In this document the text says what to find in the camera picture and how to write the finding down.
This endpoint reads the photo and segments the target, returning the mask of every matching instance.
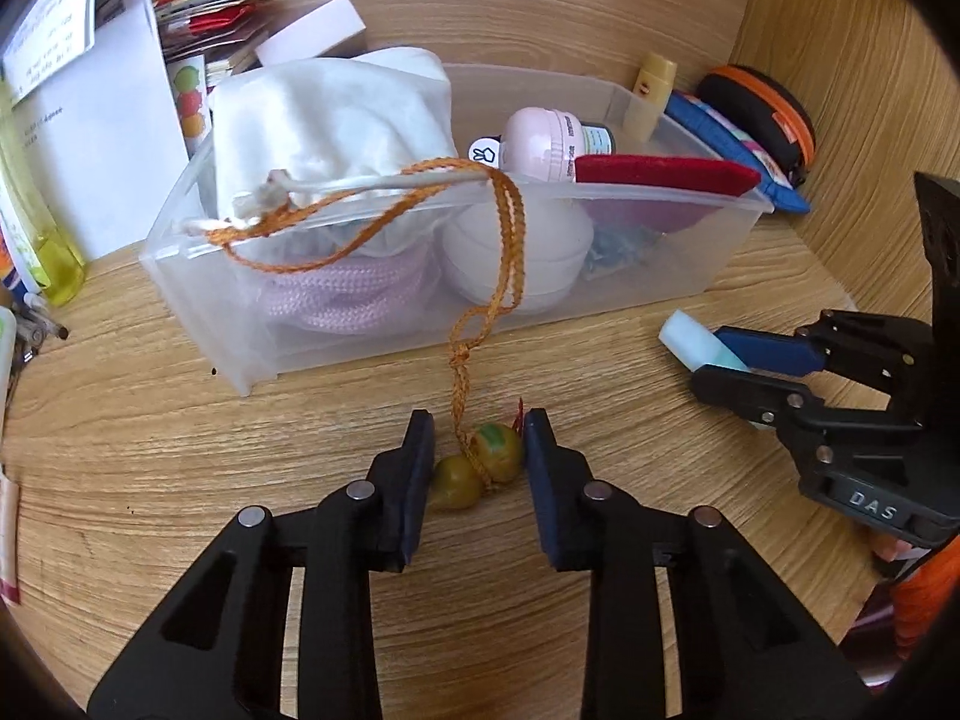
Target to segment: transparent plastic storage box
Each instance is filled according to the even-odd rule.
[[[650,141],[637,143],[629,112],[646,103],[607,81],[485,65],[446,71],[460,156],[477,138],[498,136],[512,113],[530,105],[606,125],[619,153],[714,156],[666,117]],[[310,274],[278,276],[179,232],[183,220],[215,215],[214,162],[208,138],[171,191],[140,261],[190,338],[241,394],[285,371],[442,343],[465,309],[490,296],[499,238],[488,185],[443,191],[391,223],[403,223],[396,235],[390,227],[379,233],[373,250]],[[521,310],[501,319],[498,330],[702,292],[760,214],[772,210],[756,191],[731,197],[513,177],[528,215],[527,286]],[[377,199],[376,208],[401,194]],[[376,216],[371,204],[366,209],[358,213],[343,200],[296,228],[237,248],[271,263],[315,259]],[[566,237],[575,244],[551,250],[550,235],[535,229],[544,220],[572,223]]]

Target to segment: small bottle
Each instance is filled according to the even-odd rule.
[[[0,229],[30,292],[43,293],[55,306],[78,293],[85,279],[83,258],[30,174],[5,81],[0,81]]]
[[[666,110],[670,100],[673,83],[677,77],[677,63],[671,62],[658,53],[646,55],[637,74],[634,94],[646,104],[634,104],[627,111],[624,130],[640,143],[650,140],[656,129],[656,123]]]
[[[503,127],[499,162],[501,170],[541,181],[575,181],[577,157],[615,151],[606,127],[581,124],[565,111],[521,108]]]

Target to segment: orange zipper trim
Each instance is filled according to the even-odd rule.
[[[776,89],[767,86],[767,84],[753,74],[731,65],[715,68],[710,72],[714,74],[714,76],[723,76],[724,79],[731,79],[731,81],[740,84],[784,117],[789,127],[797,134],[797,140],[800,143],[800,153],[803,154],[803,165],[805,167],[810,166],[810,163],[813,162],[814,154],[813,134],[806,126],[803,117],[797,113],[793,105],[788,103]]]

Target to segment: white paper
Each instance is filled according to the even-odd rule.
[[[93,0],[37,0],[3,55],[13,102],[93,46]]]
[[[143,240],[186,167],[151,0],[16,106],[37,188],[85,259]]]

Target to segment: white cloth bag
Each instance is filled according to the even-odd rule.
[[[210,95],[217,167],[217,212],[234,216],[234,199],[271,170],[297,180],[394,175],[424,159],[456,156],[450,133],[450,82],[433,53],[414,47],[354,59],[320,57],[232,76]],[[343,200],[357,211],[383,191]],[[402,215],[361,248],[385,257],[422,240],[443,218]],[[357,223],[319,228],[344,245]]]

